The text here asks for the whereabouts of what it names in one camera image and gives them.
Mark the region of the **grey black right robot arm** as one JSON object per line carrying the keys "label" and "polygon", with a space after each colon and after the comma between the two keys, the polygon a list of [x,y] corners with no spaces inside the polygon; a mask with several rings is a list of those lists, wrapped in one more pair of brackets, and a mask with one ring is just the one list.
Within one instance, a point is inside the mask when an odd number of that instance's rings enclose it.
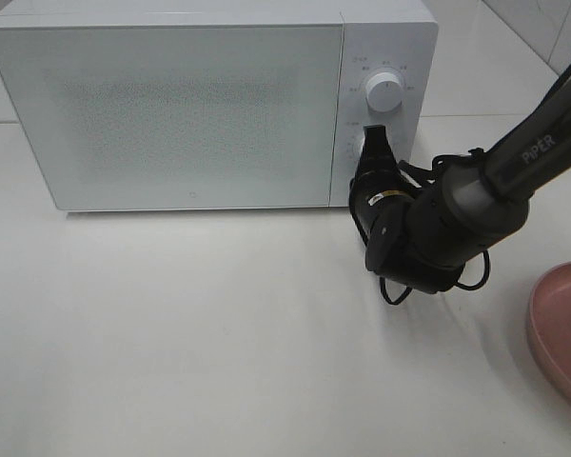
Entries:
{"label": "grey black right robot arm", "polygon": [[537,107],[490,149],[397,160],[383,125],[364,128],[348,209],[381,286],[435,294],[467,262],[518,231],[535,191],[571,168],[571,63]]}

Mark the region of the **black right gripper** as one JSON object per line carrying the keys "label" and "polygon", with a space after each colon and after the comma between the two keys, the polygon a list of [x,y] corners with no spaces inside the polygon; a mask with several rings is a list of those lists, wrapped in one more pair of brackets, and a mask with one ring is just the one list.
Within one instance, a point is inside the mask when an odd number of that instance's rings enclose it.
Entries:
{"label": "black right gripper", "polygon": [[[431,186],[433,171],[399,162],[418,186]],[[348,209],[364,247],[365,268],[381,280],[425,293],[447,291],[457,282],[454,268],[428,265],[413,252],[405,227],[414,190],[397,170],[384,125],[364,127],[359,165],[350,181]]]}

